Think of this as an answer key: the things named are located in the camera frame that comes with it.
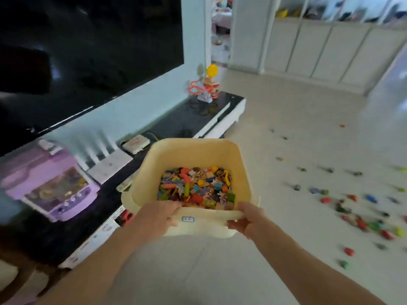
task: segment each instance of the pile of toys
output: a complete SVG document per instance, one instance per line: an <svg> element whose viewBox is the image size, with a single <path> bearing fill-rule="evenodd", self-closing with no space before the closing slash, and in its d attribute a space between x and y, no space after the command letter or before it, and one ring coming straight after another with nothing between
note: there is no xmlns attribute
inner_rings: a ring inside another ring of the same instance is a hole
<svg viewBox="0 0 407 305"><path fill-rule="evenodd" d="M174 168L161 176L158 200L183 202L184 207L234 209L231 171L224 168Z"/></svg>

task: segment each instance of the hand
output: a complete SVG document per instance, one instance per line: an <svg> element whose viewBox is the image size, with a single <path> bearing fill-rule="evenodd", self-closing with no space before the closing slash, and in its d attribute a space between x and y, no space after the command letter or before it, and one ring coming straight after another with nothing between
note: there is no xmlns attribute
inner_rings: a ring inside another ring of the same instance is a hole
<svg viewBox="0 0 407 305"><path fill-rule="evenodd" d="M163 236L169 227L177 226L171 216L182 204L178 201L151 201L143 204L129 225L132 234L143 243Z"/></svg>
<svg viewBox="0 0 407 305"><path fill-rule="evenodd" d="M263 209L253 205L250 202L241 201L237 204L236 210L242 211L245 218L239 220L228 220L227 227L235 229L249 240L252 240L258 233L261 233L264 227L270 220L264 214Z"/></svg>

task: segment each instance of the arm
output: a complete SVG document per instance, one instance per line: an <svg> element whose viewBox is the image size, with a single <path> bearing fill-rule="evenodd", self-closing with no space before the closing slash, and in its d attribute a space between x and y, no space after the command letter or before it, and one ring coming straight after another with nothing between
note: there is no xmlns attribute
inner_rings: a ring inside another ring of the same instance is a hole
<svg viewBox="0 0 407 305"><path fill-rule="evenodd" d="M146 203L133 221L116 229L100 248L64 277L36 305L101 304L116 274L140 246L176 226L171 215L181 207L175 201Z"/></svg>
<svg viewBox="0 0 407 305"><path fill-rule="evenodd" d="M365 288L302 249L262 209L248 202L239 202L237 209L246 218L228 221L229 229L236 229L254 242L301 305L385 305Z"/></svg>

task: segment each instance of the person's left arm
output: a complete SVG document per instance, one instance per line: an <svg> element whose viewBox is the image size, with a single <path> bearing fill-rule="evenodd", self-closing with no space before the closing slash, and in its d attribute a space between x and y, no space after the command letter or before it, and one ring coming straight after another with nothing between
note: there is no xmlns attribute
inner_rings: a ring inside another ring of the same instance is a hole
<svg viewBox="0 0 407 305"><path fill-rule="evenodd" d="M35 304L101 304L130 254L164 235L170 226L176 226L171 215L179 207L181 204L176 201L144 204L131 223L116 229L102 246Z"/></svg>

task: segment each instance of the person's left hand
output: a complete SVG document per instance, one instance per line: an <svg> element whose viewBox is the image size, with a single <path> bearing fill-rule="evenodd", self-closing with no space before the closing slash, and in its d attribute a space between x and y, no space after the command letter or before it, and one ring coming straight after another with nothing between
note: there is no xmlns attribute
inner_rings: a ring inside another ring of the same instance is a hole
<svg viewBox="0 0 407 305"><path fill-rule="evenodd" d="M147 202L125 228L142 243L148 243L163 236L169 227L177 226L171 216L181 206L172 200Z"/></svg>

